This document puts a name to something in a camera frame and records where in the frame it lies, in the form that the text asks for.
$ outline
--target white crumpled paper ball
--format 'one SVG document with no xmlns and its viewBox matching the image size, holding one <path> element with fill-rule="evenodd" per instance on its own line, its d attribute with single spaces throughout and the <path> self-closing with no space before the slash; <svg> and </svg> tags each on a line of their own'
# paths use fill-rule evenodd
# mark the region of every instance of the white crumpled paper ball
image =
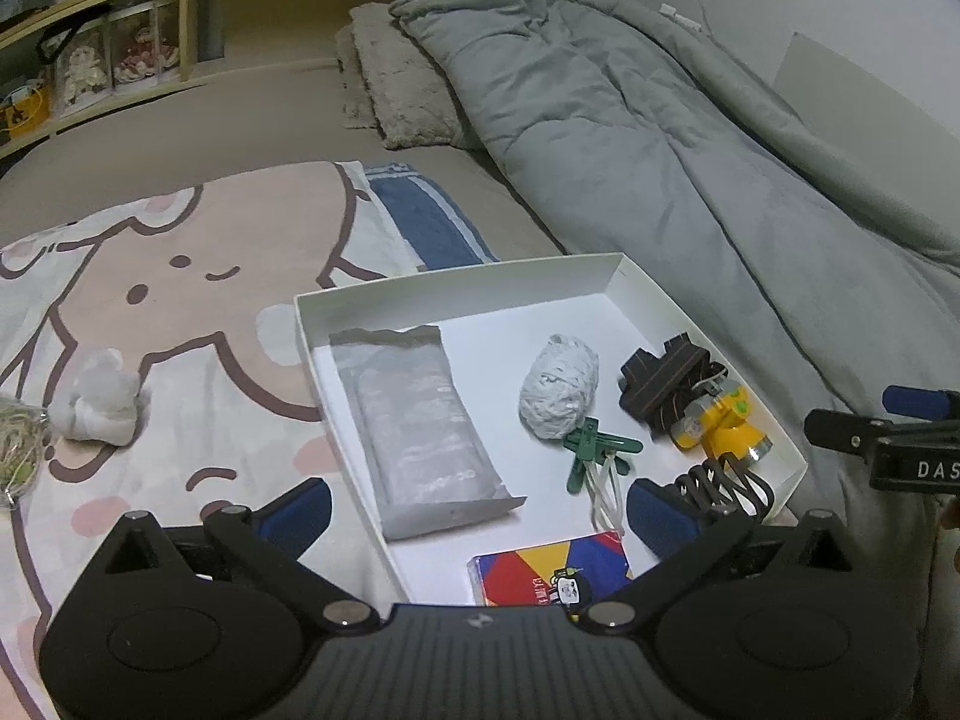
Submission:
<svg viewBox="0 0 960 720">
<path fill-rule="evenodd" d="M 600 358 L 579 338 L 552 335 L 520 388 L 520 418 L 534 435 L 560 440 L 580 425 L 600 381 Z"/>
</svg>

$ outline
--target cartoon bear print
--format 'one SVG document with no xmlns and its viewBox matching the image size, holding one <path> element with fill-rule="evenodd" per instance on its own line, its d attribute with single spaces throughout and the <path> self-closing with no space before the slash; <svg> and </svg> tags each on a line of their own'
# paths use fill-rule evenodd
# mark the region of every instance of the cartoon bear print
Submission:
<svg viewBox="0 0 960 720">
<path fill-rule="evenodd" d="M 142 384 L 153 365 L 213 346 L 251 400 L 277 415 L 320 421 L 301 366 L 271 359 L 256 319 L 294 295 L 334 286 L 335 268 L 367 280 L 382 277 L 342 256 L 358 195 L 367 199 L 337 164 L 268 167 L 195 187 L 171 223 L 152 227 L 131 217 L 99 235 L 60 242 L 56 251 L 88 253 L 0 383 L 16 365 L 22 365 L 21 381 L 26 377 L 32 348 L 49 323 L 64 351 L 47 379 L 44 405 L 64 370 L 75 370 L 77 361 L 70 364 L 78 349 L 117 350 Z M 59 440 L 49 469 L 63 482 L 85 481 L 114 451 Z"/>
</svg>

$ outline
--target plastic package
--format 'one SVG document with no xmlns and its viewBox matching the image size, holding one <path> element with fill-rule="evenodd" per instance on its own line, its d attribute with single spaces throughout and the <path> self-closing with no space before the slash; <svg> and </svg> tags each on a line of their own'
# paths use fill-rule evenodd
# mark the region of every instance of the plastic package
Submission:
<svg viewBox="0 0 960 720">
<path fill-rule="evenodd" d="M 480 522 L 521 506 L 453 386 L 437 327 L 330 337 L 363 443 L 383 538 Z"/>
<path fill-rule="evenodd" d="M 157 24 L 150 2 L 110 17 L 113 83 L 117 93 L 138 92 L 157 85 Z"/>
<path fill-rule="evenodd" d="M 179 80 L 179 1 L 157 0 L 157 80 Z"/>
<path fill-rule="evenodd" d="M 113 94 L 108 34 L 107 20 L 95 20 L 77 32 L 56 60 L 57 116 L 77 113 Z"/>
<path fill-rule="evenodd" d="M 0 507 L 16 508 L 51 440 L 45 410 L 0 395 Z"/>
</svg>

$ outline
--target cartoon blanket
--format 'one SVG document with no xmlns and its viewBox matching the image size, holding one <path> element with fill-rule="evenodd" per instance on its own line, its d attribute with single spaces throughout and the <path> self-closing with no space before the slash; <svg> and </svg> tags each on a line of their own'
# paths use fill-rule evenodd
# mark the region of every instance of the cartoon blanket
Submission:
<svg viewBox="0 0 960 720">
<path fill-rule="evenodd" d="M 293 298 L 421 266 L 359 163 L 232 175 L 92 215 L 0 252 L 0 392 L 49 404 L 91 352 L 142 381 L 125 449 L 57 440 L 0 512 L 0 718 L 55 718 L 35 654 L 115 520 L 257 508 L 306 476 L 334 495 L 301 559 L 381 610 L 395 600 L 337 470 L 295 343 Z"/>
</svg>

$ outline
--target wall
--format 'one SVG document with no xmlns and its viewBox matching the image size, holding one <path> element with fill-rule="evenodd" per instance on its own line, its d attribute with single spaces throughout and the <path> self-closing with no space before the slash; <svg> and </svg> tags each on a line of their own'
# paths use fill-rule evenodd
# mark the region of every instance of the wall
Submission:
<svg viewBox="0 0 960 720">
<path fill-rule="evenodd" d="M 811 130 L 866 165 L 880 186 L 960 232 L 960 140 L 932 117 L 803 35 L 790 42 L 774 89 Z"/>
<path fill-rule="evenodd" d="M 706 20 L 773 82 L 795 32 L 861 66 L 960 136 L 960 0 L 645 0 Z"/>
<path fill-rule="evenodd" d="M 364 2 L 393 0 L 223 0 L 229 69 L 336 56 L 333 36 Z"/>
</svg>

